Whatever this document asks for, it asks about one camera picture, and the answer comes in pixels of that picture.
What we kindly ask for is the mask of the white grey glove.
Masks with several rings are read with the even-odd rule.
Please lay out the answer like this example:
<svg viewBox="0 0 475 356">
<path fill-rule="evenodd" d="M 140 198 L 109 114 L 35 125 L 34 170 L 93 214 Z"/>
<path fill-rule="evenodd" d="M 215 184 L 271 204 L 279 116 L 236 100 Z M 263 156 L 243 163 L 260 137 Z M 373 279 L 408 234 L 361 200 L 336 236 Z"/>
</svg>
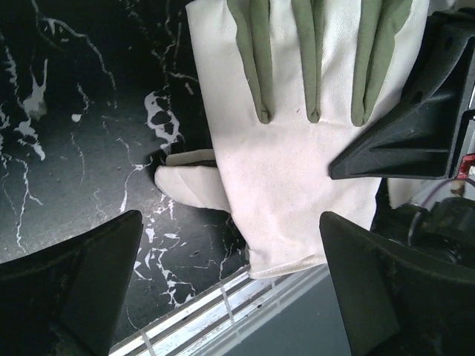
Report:
<svg viewBox="0 0 475 356">
<path fill-rule="evenodd" d="M 451 1 L 193 1 L 186 7 L 212 139 L 169 156 L 157 187 L 229 212 L 252 279 L 326 262 L 318 221 L 368 228 L 378 178 L 330 163 L 399 102 L 428 15 Z"/>
</svg>

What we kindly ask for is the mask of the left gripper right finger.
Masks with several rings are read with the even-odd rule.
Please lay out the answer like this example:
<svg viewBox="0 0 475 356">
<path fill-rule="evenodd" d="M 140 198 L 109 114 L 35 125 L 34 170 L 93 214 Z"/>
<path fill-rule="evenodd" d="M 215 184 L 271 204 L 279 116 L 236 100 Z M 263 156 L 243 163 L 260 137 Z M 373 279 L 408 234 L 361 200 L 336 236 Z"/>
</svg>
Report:
<svg viewBox="0 0 475 356">
<path fill-rule="evenodd" d="M 320 232 L 352 355 L 473 355 L 474 270 L 333 213 Z"/>
</svg>

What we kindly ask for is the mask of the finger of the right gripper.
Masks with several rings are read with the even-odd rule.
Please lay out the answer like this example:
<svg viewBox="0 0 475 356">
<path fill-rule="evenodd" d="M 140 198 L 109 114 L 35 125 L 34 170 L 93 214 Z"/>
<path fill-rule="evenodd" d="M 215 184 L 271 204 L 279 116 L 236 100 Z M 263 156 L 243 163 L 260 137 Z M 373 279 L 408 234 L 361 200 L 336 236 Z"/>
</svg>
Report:
<svg viewBox="0 0 475 356">
<path fill-rule="evenodd" d="M 332 161 L 330 177 L 467 178 L 473 134 L 474 12 L 435 12 L 400 102 Z"/>
</svg>

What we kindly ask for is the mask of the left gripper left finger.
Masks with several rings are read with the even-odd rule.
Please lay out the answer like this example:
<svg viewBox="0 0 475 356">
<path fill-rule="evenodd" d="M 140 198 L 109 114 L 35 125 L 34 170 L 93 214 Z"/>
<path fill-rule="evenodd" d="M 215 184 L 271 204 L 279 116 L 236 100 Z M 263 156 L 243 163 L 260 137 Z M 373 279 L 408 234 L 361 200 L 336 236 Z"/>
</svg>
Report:
<svg viewBox="0 0 475 356">
<path fill-rule="evenodd" d="M 143 232 L 137 210 L 1 264 L 2 355 L 108 355 Z"/>
</svg>

